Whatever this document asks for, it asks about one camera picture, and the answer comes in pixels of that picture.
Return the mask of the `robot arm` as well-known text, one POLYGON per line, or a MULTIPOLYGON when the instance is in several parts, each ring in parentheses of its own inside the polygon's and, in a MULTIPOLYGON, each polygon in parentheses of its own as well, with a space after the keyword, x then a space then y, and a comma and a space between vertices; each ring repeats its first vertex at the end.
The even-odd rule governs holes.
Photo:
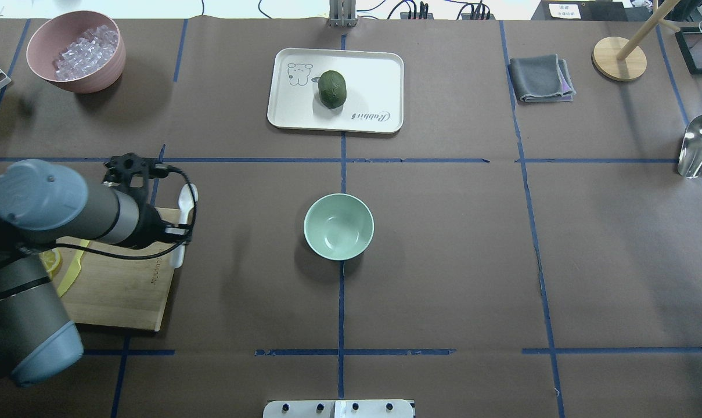
POLYGON ((84 347, 41 254, 59 239, 144 249, 191 241, 193 224, 162 219, 149 181, 183 171, 133 153, 106 162, 101 182, 77 170, 25 159, 0 175, 0 379, 28 387, 76 363, 84 347))

